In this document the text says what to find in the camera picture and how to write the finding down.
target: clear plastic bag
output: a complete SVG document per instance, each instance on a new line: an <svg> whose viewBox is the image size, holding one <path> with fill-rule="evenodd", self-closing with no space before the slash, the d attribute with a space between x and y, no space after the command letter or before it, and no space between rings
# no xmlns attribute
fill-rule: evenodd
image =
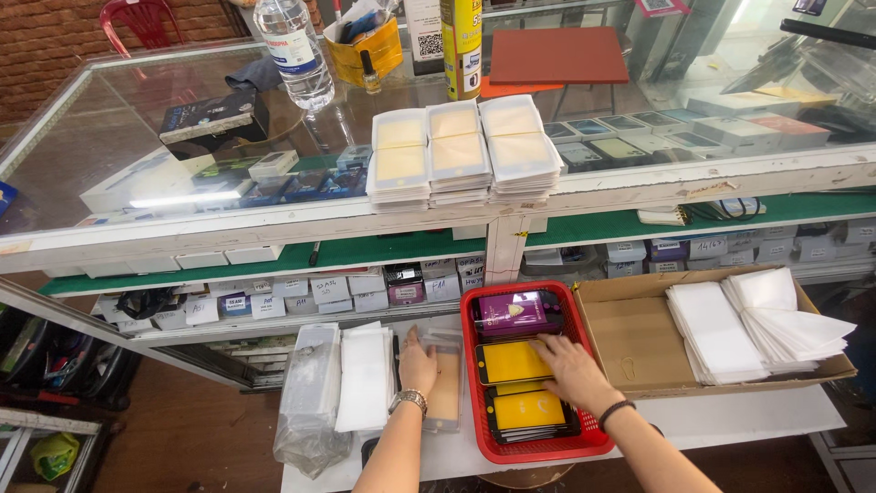
<svg viewBox="0 0 876 493"><path fill-rule="evenodd" d="M273 454L310 479L350 455L352 434L335 432L340 341L337 324L304 325L289 354Z"/></svg>

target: bottle label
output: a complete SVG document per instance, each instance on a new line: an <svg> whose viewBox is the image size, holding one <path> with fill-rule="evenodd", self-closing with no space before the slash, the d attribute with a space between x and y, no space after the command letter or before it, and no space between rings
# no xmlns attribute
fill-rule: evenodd
<svg viewBox="0 0 876 493"><path fill-rule="evenodd" d="M279 36L262 34L262 37L280 72L301 74L316 68L316 57L310 47L310 40L307 39L306 30L300 29Z"/></svg>

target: hand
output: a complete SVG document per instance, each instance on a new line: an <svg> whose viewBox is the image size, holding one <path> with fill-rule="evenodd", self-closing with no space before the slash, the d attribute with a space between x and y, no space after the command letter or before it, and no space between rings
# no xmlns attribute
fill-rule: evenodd
<svg viewBox="0 0 876 493"><path fill-rule="evenodd" d="M554 372L554 380L544 382L545 389L596 419L613 404L625 399L623 393L608 383L583 346L572 344L566 336L539 334L538 337L544 345L535 341L529 344Z"/></svg>
<svg viewBox="0 0 876 493"><path fill-rule="evenodd" d="M428 355L423 352L423 346L417 339L417 326L407 331L407 337L401 343L399 354L399 379L401 389L419 390L424 397L428 397L438 378L438 357L435 355L435 346L429 347Z"/></svg>

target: spray can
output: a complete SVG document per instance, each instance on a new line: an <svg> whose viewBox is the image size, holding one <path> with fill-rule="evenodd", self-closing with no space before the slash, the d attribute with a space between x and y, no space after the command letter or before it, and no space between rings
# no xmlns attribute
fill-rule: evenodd
<svg viewBox="0 0 876 493"><path fill-rule="evenodd" d="M453 100L481 93L482 5L482 0L441 0L444 76Z"/></svg>

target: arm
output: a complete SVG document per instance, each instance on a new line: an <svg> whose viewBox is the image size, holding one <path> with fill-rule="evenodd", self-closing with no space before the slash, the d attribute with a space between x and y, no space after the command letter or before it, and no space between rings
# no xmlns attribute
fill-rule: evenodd
<svg viewBox="0 0 876 493"><path fill-rule="evenodd" d="M625 400L605 379L593 358L580 344L564 336L540 334L547 347L533 344L554 372L555 381L544 383L560 399L599 419L615 403ZM633 473L647 493L720 493L687 457L682 455L636 410L625 406L605 420L605 430L618 444Z"/></svg>
<svg viewBox="0 0 876 493"><path fill-rule="evenodd" d="M402 389L419 390L423 396L438 376L435 348L428 355L417 340L416 325L405 338L399 356ZM402 401L389 417L380 441L356 481L352 493L413 493L420 489L420 432L423 411L415 403Z"/></svg>

